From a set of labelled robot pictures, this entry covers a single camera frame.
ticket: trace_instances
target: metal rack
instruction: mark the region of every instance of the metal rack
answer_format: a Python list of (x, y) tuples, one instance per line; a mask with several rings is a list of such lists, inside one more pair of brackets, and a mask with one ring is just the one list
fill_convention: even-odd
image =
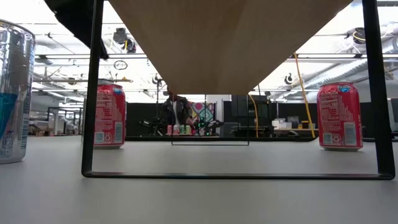
[[(100, 45), (104, 0), (95, 0), (93, 30), (91, 38), (90, 70), (87, 94), (87, 114), (95, 114), (98, 68), (100, 65)], [(93, 171), (93, 142), (95, 116), (85, 119), (83, 157), (81, 173), (85, 177), (130, 178), (130, 179), (323, 179), (323, 180), (391, 180), (395, 177), (394, 154), (392, 150), (390, 124), (387, 106), (386, 81), (381, 49), (379, 16), (376, 0), (363, 0), (366, 52), (368, 55), (369, 85), (374, 111), (375, 142), (377, 154), (377, 174), (142, 174), (127, 172)]]

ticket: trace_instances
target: underside of wooden board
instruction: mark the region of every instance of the underside of wooden board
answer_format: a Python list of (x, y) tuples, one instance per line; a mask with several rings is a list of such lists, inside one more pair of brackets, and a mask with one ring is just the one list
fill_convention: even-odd
[(351, 2), (109, 1), (174, 93), (237, 95), (251, 91)]

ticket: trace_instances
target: white table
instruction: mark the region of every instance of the white table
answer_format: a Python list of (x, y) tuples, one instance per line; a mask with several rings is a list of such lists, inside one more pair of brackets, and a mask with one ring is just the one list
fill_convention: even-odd
[[(398, 222), (396, 180), (86, 179), (80, 164), (79, 137), (30, 138), (23, 162), (0, 166), (0, 223)], [(316, 142), (251, 142), (241, 147), (129, 142), (121, 150), (96, 151), (94, 169), (375, 172), (376, 161), (370, 143), (355, 153), (326, 152)]]

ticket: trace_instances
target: soda can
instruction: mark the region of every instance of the soda can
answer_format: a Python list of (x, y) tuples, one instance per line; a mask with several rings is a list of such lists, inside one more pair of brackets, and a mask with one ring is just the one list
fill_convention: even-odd
[(175, 124), (173, 127), (173, 134), (180, 134), (180, 126)]
[(185, 134), (191, 134), (191, 126), (190, 125), (186, 125)]
[(334, 151), (362, 148), (362, 121), (358, 90), (353, 83), (322, 85), (317, 96), (319, 143)]
[(171, 135), (173, 133), (173, 126), (167, 125), (167, 135)]
[(0, 20), (0, 164), (26, 154), (35, 36)]
[(180, 134), (185, 134), (185, 125), (180, 125)]
[(126, 97), (111, 80), (98, 80), (95, 113), (95, 149), (118, 149), (126, 137)]

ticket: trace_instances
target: silver can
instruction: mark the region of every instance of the silver can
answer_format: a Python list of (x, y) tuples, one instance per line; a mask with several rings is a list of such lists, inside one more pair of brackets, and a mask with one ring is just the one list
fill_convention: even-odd
[(33, 33), (0, 20), (0, 164), (26, 154), (34, 46)]

